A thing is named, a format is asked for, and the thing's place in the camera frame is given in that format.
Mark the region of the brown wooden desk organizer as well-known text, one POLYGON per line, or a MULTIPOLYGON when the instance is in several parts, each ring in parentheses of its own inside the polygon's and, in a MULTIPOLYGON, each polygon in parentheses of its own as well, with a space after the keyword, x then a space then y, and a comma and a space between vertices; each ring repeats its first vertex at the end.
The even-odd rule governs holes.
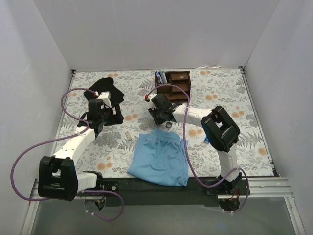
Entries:
POLYGON ((191 92, 191 79, 190 71, 165 71, 167 82, 166 84, 157 84, 155 78, 155 86, 157 87, 157 94, 164 94, 169 101, 174 102, 187 102, 187 96, 190 97, 191 92))

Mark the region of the brown blue pen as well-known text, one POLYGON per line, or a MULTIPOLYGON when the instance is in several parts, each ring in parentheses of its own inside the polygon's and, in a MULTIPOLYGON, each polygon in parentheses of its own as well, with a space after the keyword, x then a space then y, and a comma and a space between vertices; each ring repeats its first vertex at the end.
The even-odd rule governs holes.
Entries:
POLYGON ((160 83, 160 78, 159 78, 158 71, 155 72, 155 77, 156 77, 156 83, 159 84, 160 83))

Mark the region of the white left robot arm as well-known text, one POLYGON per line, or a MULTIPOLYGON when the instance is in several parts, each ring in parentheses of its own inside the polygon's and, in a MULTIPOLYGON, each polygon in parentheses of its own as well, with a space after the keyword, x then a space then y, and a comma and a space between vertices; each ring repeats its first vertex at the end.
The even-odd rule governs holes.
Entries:
POLYGON ((102 99, 91 99, 88 111, 79 119, 74 137, 52 156, 40 160, 39 196, 72 201, 85 190, 94 196, 100 195, 104 190, 101 173, 77 173, 76 164, 105 126, 122 124, 123 119, 118 103, 110 105, 102 99))

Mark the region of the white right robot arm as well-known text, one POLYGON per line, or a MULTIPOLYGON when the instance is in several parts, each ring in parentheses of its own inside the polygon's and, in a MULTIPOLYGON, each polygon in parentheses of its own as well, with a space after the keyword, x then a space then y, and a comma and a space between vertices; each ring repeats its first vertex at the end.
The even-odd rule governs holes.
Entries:
POLYGON ((154 93, 147 94, 145 101, 151 104, 148 111, 156 125, 171 121, 203 128, 219 156, 218 191, 231 195, 239 189, 242 173, 238 169, 236 150, 240 129, 223 107, 212 110, 192 108, 183 103, 171 103, 164 94, 154 93))

